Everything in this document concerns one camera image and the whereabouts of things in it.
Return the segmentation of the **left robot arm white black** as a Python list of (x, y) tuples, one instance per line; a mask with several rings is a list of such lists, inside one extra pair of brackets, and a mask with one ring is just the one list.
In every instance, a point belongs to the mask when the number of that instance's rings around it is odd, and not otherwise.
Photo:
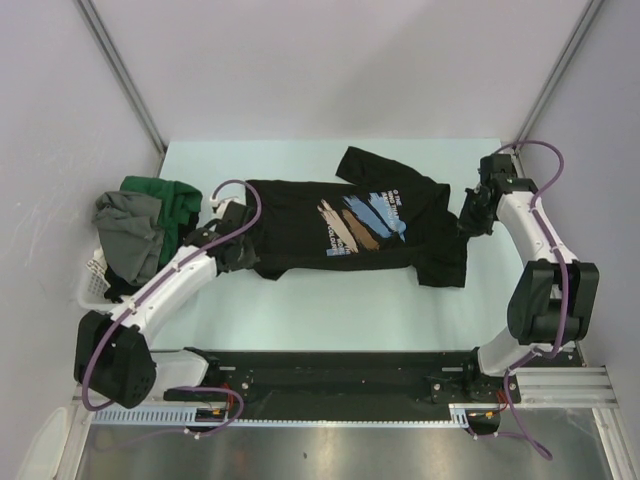
[(132, 409), (168, 392), (191, 392), (202, 400), (226, 394), (211, 355), (191, 347), (150, 349), (170, 317), (202, 287), (256, 261), (247, 233), (262, 207), (227, 199), (218, 208), (220, 215), (191, 232), (173, 259), (133, 296), (80, 320), (74, 378), (87, 410), (113, 404)]

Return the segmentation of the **white plastic laundry basket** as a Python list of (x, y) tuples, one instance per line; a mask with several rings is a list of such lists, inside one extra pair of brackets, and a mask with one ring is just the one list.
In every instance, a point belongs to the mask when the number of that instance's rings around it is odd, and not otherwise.
[(86, 262), (80, 276), (77, 289), (77, 302), (86, 310), (108, 312), (116, 304), (128, 300), (130, 295), (121, 295), (113, 302), (104, 297), (111, 287), (105, 279), (107, 263), (101, 247), (94, 250), (92, 257)]

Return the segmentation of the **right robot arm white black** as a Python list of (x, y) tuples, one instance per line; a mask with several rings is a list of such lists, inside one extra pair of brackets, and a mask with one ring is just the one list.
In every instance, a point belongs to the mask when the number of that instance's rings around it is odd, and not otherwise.
[(492, 234), (495, 224), (509, 234), (523, 271), (507, 305), (505, 328), (463, 365), (462, 395), (472, 402), (514, 390), (521, 367), (576, 365), (600, 279), (597, 266), (579, 260), (560, 239), (539, 188), (519, 176), (504, 153), (481, 159), (479, 182), (466, 192), (458, 229), (471, 239)]

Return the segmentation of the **black printed t shirt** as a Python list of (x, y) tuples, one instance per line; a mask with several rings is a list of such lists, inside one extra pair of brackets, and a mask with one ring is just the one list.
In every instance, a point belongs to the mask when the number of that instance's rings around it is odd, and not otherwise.
[(336, 175), (336, 183), (249, 180), (247, 202), (262, 207), (249, 231), (260, 277), (412, 267), (421, 286), (465, 286), (468, 239), (449, 209), (449, 184), (356, 147)]

